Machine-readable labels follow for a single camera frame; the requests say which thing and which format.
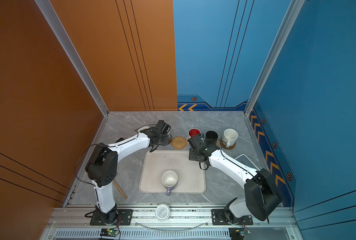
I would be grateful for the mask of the black mug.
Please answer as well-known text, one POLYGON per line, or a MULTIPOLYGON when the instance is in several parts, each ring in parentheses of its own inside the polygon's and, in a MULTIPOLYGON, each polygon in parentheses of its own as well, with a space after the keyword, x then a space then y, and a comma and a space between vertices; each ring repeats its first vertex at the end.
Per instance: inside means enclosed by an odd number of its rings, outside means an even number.
POLYGON ((215 131, 207 131, 205 134, 205 143, 207 145, 216 144, 218 141, 218 134, 215 131))

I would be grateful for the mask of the rattan woven coaster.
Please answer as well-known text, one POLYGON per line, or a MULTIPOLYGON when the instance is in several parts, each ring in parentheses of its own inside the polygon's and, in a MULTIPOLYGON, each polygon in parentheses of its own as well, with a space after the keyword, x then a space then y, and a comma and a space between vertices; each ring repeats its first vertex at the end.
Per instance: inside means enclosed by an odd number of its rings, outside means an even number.
POLYGON ((187 140, 184 137, 177 136, 173 138, 171 145, 176 150, 182 150, 187 146, 187 140))

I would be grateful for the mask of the red inside mug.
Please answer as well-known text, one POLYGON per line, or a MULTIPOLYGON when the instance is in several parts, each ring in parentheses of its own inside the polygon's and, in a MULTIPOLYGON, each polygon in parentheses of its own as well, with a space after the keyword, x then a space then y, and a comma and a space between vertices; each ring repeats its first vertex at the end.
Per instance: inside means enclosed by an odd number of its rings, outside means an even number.
POLYGON ((192 138, 196 135, 200 135, 201 134, 201 131, 197 128, 191 128, 189 131, 188 131, 188 138, 192 138))

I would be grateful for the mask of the brown cork round coaster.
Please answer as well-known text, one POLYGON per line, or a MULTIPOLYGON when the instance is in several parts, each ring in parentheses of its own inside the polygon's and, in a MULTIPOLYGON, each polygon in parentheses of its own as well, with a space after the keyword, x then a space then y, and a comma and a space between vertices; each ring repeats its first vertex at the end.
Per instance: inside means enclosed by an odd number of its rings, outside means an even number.
POLYGON ((222 148, 225 148, 226 150, 232 150, 236 147, 237 143, 234 143, 233 145, 227 146, 227 143, 223 141, 222 139, 219 140, 220 145, 222 148))

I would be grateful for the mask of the white speckled mug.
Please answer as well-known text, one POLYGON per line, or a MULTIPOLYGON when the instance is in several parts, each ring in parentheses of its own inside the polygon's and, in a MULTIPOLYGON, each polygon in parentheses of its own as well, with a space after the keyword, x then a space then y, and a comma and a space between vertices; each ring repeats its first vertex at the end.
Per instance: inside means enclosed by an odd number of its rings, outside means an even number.
POLYGON ((222 140, 227 143, 227 146, 233 145, 238 139, 238 133, 234 129, 226 129, 223 133, 222 140))

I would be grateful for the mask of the white mug purple handle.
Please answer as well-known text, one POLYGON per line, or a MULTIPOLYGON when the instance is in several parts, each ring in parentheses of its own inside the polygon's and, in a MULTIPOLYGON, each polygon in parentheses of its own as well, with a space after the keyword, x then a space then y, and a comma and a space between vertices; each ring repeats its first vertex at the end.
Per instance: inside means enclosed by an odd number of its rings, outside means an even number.
POLYGON ((170 196, 172 193, 172 190, 175 188, 177 182, 178 182, 178 175, 174 171, 166 171, 162 175, 162 184, 165 186, 167 189, 167 196, 170 196))

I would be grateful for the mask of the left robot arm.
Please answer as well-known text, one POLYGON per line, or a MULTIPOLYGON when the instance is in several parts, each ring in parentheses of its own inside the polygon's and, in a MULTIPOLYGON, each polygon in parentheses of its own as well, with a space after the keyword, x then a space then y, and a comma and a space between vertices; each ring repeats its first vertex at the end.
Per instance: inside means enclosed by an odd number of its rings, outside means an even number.
POLYGON ((150 152, 159 146, 170 144, 171 126, 163 120, 155 125, 146 125, 136 129, 136 134, 128 139, 119 139, 114 144, 93 144, 85 172, 90 179, 89 185, 94 186, 97 203, 92 217, 104 225, 118 225, 120 214, 115 201, 113 184, 117 175, 118 163, 125 157, 151 147, 150 152))

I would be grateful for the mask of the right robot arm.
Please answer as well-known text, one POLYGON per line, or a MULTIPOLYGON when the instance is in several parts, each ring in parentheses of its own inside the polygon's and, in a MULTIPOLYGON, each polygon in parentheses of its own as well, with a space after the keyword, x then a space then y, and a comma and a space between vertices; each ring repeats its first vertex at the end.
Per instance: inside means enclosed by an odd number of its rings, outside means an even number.
POLYGON ((253 216, 259 221, 269 221, 269 215, 282 202, 275 178, 266 169, 248 167, 231 158, 210 140, 199 135, 188 139, 189 160, 204 164, 206 171, 214 167, 236 181, 244 190, 243 200, 235 198, 224 207, 224 216, 231 225, 236 225, 245 216, 253 216))

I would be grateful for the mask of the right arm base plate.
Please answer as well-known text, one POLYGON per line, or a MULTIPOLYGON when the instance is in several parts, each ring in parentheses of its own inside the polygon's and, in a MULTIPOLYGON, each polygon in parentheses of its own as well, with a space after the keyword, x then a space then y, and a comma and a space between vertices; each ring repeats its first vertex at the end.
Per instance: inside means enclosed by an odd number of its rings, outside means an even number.
POLYGON ((242 216, 236 218, 230 211, 225 209, 212 209, 212 223, 215 226, 220 225, 245 225, 252 226, 253 219, 251 216, 242 216))

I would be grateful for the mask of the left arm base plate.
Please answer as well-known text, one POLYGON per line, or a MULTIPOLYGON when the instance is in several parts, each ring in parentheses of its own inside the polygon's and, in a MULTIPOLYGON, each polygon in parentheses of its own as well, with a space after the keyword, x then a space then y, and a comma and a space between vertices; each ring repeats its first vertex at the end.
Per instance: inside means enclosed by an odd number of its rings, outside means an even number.
POLYGON ((91 214, 91 226, 129 226, 132 221, 133 210, 119 209, 103 214, 97 209, 91 214))

